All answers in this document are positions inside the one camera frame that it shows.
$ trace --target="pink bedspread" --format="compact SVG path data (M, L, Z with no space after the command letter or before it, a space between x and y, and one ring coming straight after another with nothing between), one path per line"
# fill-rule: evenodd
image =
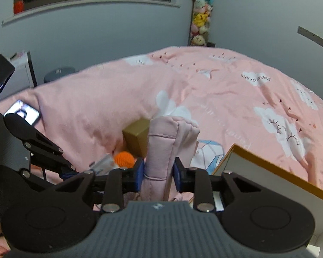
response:
M27 90L37 129L77 170L119 152L133 121L182 116L200 128L192 165L212 172L233 143L323 189L323 100L280 71L239 53L169 47Z

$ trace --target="orange knitted object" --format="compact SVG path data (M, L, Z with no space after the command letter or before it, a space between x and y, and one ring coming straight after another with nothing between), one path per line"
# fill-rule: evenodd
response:
M119 167L133 168L135 164L133 155L127 151L122 151L117 154L114 157L114 161Z

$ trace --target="smartphone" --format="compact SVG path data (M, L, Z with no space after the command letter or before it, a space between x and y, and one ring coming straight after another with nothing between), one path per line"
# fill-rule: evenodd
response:
M33 107L24 103L21 100L16 101L4 114L18 114L24 118L30 125L35 125L40 118L40 113L38 110L35 110Z

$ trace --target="pink fabric bag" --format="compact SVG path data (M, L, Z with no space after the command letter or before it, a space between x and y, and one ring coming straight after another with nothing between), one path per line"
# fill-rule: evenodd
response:
M190 166L199 133L196 124L182 117L163 116L151 120L140 200L181 200L172 178L172 167L176 157L184 167Z

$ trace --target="plush toy storage tube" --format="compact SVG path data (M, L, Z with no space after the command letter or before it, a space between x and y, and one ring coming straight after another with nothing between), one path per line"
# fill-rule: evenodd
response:
M190 46L206 46L209 36L213 0L193 0Z

